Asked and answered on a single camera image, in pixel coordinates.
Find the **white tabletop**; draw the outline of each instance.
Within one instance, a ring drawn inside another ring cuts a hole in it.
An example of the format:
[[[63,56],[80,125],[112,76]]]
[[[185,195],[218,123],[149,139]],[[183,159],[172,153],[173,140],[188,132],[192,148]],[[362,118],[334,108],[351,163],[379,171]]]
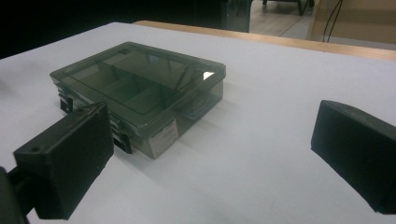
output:
[[[0,165],[64,116],[50,72],[125,41],[226,64],[224,98],[157,160],[115,148],[67,223],[395,223],[310,140],[324,99],[396,125],[396,63],[226,37],[110,23],[1,60]]]

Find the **wooden table edge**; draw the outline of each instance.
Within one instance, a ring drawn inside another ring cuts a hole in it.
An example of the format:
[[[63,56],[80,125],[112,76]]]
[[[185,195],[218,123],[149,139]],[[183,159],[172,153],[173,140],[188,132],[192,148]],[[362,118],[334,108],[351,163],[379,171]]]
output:
[[[211,28],[189,26],[189,25],[180,25],[180,24],[165,23],[158,21],[137,21],[134,22],[134,24],[166,29],[166,30],[195,33],[201,35],[216,35],[222,37],[238,38],[238,39],[257,41],[262,43],[269,43],[269,44],[287,46],[298,49],[311,49],[311,50],[352,55],[352,56],[365,57],[371,59],[396,61],[396,50],[390,50],[390,49],[371,49],[365,47],[323,43],[323,42],[302,40],[302,39],[291,39],[291,38],[270,36],[270,35],[256,35],[256,34],[241,33],[235,31],[226,31],[226,30],[211,29]]]

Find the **clear plastic box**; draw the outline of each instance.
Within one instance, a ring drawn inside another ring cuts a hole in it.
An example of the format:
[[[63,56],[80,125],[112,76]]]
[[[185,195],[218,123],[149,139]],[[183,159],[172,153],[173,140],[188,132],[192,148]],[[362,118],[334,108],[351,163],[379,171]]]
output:
[[[223,94],[222,63],[126,42],[50,74],[61,109],[106,102],[117,146],[155,159]]]

